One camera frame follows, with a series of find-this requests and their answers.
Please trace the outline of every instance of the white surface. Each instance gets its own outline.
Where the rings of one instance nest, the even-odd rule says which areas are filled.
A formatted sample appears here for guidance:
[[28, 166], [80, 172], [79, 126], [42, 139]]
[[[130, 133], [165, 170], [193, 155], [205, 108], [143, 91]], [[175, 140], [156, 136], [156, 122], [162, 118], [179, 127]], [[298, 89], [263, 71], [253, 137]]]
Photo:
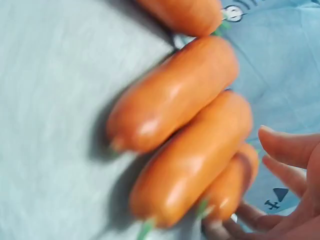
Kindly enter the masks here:
[[108, 159], [100, 137], [112, 99], [172, 52], [166, 38], [123, 0], [0, 0], [1, 240], [135, 239], [143, 161]]

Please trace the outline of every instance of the hand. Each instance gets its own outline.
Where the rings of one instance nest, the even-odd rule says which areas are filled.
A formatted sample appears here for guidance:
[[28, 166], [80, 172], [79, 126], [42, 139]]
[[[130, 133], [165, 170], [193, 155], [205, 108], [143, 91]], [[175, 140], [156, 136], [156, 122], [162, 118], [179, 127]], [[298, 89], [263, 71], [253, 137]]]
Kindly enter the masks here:
[[[210, 240], [320, 239], [320, 134], [293, 135], [263, 126], [259, 139], [268, 155], [262, 161], [300, 199], [289, 216], [267, 215], [242, 202], [236, 212], [254, 233], [245, 233], [231, 219], [206, 226]], [[307, 169], [307, 174], [298, 168]]]

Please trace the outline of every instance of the orange carrot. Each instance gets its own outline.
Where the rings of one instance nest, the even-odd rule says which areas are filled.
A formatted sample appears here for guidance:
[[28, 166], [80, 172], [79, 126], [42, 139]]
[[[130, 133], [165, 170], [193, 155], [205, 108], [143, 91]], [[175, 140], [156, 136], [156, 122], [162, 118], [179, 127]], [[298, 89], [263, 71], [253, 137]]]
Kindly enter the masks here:
[[143, 169], [130, 194], [132, 213], [160, 228], [173, 226], [226, 168], [252, 126], [249, 103], [230, 90], [221, 93]]
[[188, 123], [237, 77], [230, 45], [207, 36], [189, 43], [131, 87], [107, 121], [111, 147], [146, 153]]
[[259, 157], [249, 144], [243, 144], [223, 172], [201, 195], [207, 200], [206, 223], [228, 220], [237, 210], [245, 192], [258, 174]]
[[193, 37], [210, 35], [221, 24], [219, 0], [137, 0], [171, 30]]

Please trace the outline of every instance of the blue fabric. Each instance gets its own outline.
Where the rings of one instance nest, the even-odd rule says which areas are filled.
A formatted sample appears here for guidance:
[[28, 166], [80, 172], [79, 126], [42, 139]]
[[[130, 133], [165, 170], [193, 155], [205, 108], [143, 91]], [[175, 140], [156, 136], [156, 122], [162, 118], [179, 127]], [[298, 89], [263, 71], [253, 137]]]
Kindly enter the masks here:
[[[248, 141], [261, 149], [260, 125], [289, 133], [320, 131], [320, 3], [311, 0], [223, 0], [231, 25], [222, 35], [236, 52], [240, 73], [231, 86], [251, 103], [254, 131]], [[192, 38], [183, 37], [186, 43]], [[277, 213], [296, 206], [289, 192], [280, 202], [273, 188], [285, 188], [263, 166], [245, 198]]]

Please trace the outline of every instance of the black triangle symbol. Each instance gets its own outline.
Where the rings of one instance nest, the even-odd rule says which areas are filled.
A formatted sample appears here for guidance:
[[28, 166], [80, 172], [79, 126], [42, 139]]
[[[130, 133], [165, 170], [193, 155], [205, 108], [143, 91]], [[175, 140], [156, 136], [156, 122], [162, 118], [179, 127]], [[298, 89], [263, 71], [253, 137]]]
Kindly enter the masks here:
[[275, 187], [273, 189], [273, 191], [274, 191], [276, 197], [278, 198], [279, 202], [281, 203], [284, 200], [285, 196], [288, 194], [289, 189]]

